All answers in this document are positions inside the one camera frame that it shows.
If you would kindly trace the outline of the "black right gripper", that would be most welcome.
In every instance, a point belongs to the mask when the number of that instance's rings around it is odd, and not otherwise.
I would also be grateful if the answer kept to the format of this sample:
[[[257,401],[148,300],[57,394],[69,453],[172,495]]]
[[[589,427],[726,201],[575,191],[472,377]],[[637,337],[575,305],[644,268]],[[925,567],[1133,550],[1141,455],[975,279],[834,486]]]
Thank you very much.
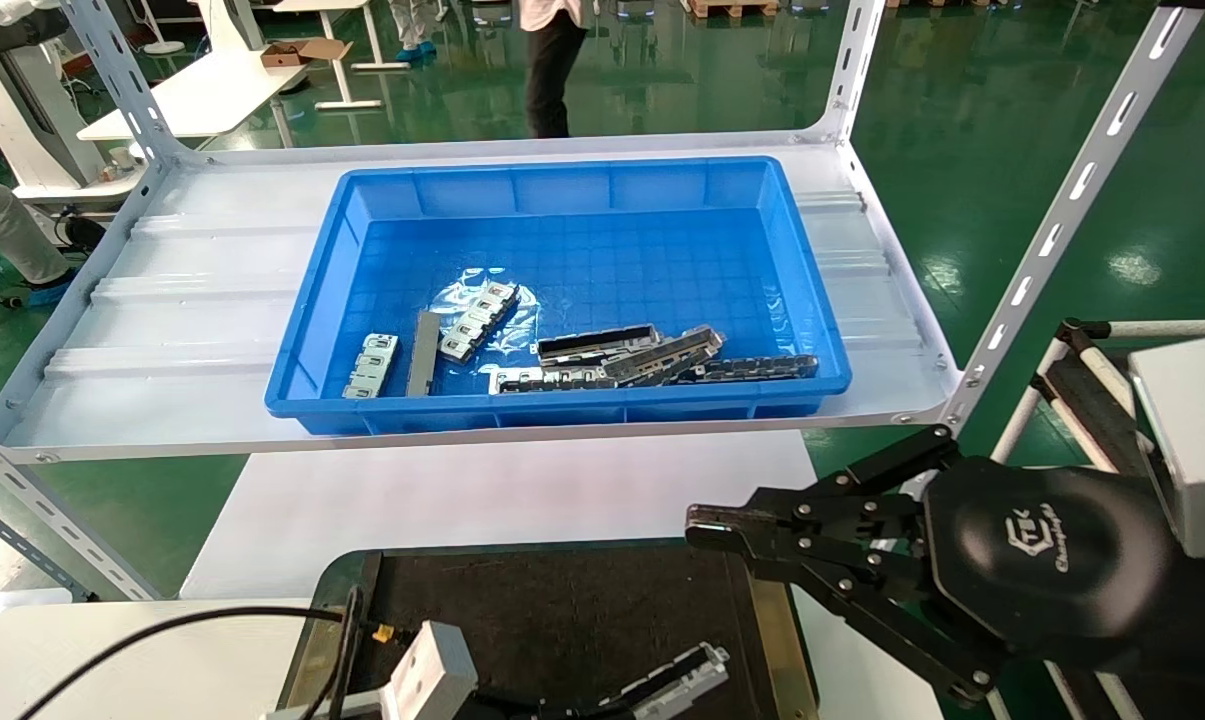
[[[693,504],[684,537],[743,557],[759,580],[803,588],[937,692],[978,706],[998,665],[890,601],[866,565],[845,562],[846,551],[821,557],[836,543],[813,537],[913,538],[922,504],[903,486],[945,470],[922,498],[941,597],[1017,655],[1095,667],[1136,659],[1178,559],[1156,492],[1104,471],[960,459],[950,427],[931,425],[812,486],[759,486],[739,507]]]

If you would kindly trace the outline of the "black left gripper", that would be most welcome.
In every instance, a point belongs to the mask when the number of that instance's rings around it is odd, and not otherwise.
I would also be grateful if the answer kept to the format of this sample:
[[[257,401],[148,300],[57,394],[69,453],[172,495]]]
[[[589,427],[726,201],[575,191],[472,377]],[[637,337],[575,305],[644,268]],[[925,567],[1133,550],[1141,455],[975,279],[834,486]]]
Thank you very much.
[[[496,698],[478,698],[477,708],[482,719],[602,719],[598,712],[578,708],[556,708],[539,703],[521,703]]]

